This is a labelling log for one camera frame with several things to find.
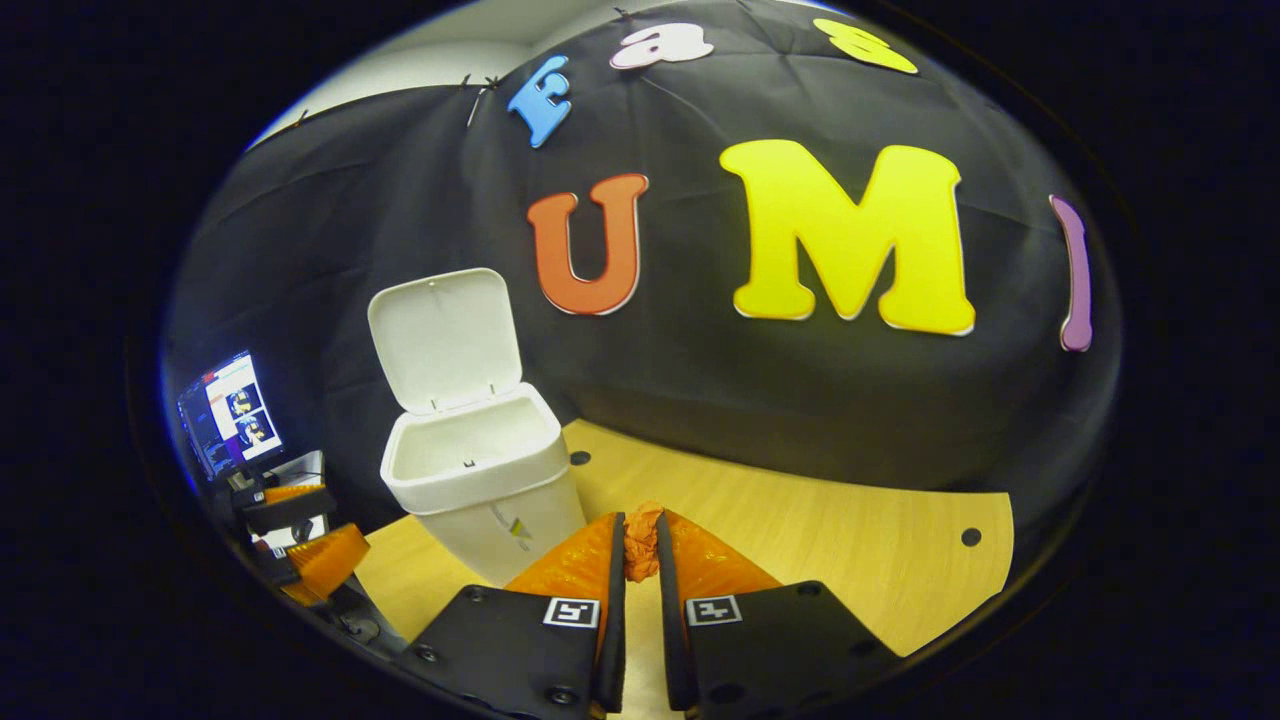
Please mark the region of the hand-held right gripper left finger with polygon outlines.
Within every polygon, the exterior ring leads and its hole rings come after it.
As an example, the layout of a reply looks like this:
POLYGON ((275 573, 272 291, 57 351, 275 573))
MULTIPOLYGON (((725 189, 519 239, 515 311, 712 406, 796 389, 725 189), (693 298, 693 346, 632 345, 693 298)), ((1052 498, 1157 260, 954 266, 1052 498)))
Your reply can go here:
POLYGON ((417 682, 512 719, 621 710, 625 515, 608 512, 502 588, 466 585, 399 653, 417 682))

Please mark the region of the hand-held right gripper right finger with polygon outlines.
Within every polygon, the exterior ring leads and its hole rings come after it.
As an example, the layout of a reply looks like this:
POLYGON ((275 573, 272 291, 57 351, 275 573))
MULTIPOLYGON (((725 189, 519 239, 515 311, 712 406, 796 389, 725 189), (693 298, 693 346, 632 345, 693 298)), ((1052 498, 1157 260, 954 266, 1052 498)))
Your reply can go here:
POLYGON ((669 706, 689 719, 810 719, 904 660, 818 580, 783 584, 672 511, 655 521, 669 706))

